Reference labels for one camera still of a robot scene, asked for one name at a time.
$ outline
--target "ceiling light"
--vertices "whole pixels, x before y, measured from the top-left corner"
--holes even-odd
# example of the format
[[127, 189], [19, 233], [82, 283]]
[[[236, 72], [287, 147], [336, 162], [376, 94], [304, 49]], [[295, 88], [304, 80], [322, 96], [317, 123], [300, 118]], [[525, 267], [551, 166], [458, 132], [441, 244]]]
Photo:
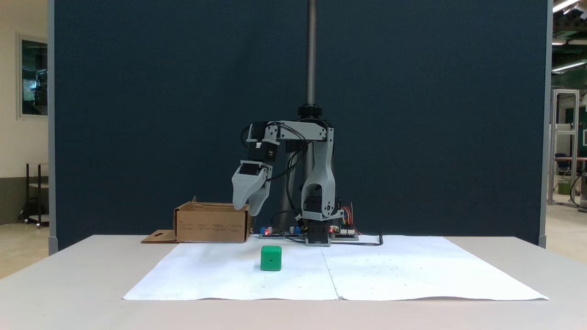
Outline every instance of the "ceiling light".
[[585, 62], [587, 62], [587, 59], [580, 60], [579, 62], [575, 62], [575, 63], [571, 63], [571, 64], [566, 64], [566, 65], [563, 65], [563, 66], [557, 66], [555, 68], [552, 68], [552, 71], [553, 72], [557, 72], [557, 71], [562, 71], [562, 70], [574, 68], [576, 66], [585, 64]]
[[587, 45], [587, 39], [569, 40], [569, 45]]
[[563, 0], [552, 7], [552, 12], [558, 12], [572, 4], [576, 4], [577, 2], [579, 2], [579, 0]]

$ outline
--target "cardboard box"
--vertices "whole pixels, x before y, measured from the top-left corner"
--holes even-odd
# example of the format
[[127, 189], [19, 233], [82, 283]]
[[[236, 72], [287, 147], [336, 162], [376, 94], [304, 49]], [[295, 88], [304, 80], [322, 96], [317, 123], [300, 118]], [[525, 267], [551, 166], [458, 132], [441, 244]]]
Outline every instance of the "cardboard box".
[[198, 203], [194, 199], [173, 212], [173, 230], [157, 230], [142, 243], [244, 243], [251, 233], [248, 206], [235, 210], [228, 203]]

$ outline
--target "green cube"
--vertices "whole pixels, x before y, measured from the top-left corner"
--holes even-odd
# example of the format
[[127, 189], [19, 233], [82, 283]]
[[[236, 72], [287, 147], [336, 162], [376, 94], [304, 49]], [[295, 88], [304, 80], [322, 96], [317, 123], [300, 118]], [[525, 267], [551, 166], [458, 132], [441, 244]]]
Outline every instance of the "green cube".
[[281, 270], [281, 247], [275, 245], [265, 245], [261, 248], [261, 270]]

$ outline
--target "white table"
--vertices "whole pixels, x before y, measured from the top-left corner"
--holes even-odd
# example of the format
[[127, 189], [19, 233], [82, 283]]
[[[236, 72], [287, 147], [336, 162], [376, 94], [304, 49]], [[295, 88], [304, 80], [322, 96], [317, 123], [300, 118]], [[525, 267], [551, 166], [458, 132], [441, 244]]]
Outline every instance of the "white table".
[[512, 237], [448, 239], [550, 301], [125, 301], [175, 247], [143, 238], [92, 236], [0, 280], [0, 328], [587, 329], [587, 265]]

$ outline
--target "blue backdrop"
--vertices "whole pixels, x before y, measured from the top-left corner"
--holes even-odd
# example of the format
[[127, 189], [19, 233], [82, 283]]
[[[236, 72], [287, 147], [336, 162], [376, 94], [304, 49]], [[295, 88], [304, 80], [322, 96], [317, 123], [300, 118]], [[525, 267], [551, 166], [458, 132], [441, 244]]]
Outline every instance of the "blue backdrop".
[[[547, 11], [319, 2], [316, 101], [361, 231], [537, 243]], [[193, 195], [231, 201], [242, 128], [297, 118], [305, 36], [302, 0], [57, 1], [59, 248], [170, 228]]]

